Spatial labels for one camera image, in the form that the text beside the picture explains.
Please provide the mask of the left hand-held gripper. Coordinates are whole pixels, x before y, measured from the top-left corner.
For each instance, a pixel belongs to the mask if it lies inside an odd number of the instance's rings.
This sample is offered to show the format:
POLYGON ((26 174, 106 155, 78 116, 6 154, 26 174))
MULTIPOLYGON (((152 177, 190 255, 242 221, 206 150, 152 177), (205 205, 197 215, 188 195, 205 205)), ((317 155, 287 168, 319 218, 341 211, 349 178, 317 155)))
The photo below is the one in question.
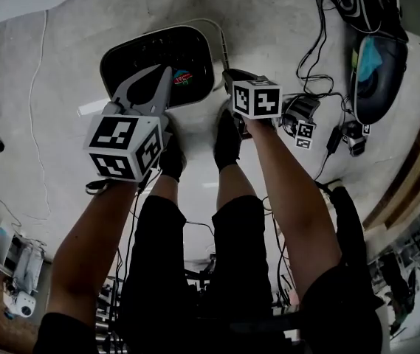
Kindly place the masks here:
POLYGON ((141 182, 163 150, 172 68, 155 65, 124 80, 92 117, 83 145, 103 178, 141 182))

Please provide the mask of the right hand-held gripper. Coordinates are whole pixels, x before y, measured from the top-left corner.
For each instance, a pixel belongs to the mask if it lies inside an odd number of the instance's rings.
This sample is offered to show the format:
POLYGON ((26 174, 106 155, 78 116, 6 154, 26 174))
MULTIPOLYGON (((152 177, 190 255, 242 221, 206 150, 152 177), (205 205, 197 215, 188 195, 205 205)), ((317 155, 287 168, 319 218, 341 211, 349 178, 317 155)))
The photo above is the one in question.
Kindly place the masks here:
POLYGON ((223 79, 231 96, 231 109, 242 139, 252 136, 243 118, 273 123, 282 116, 282 86, 266 76, 240 69, 225 69, 223 79))

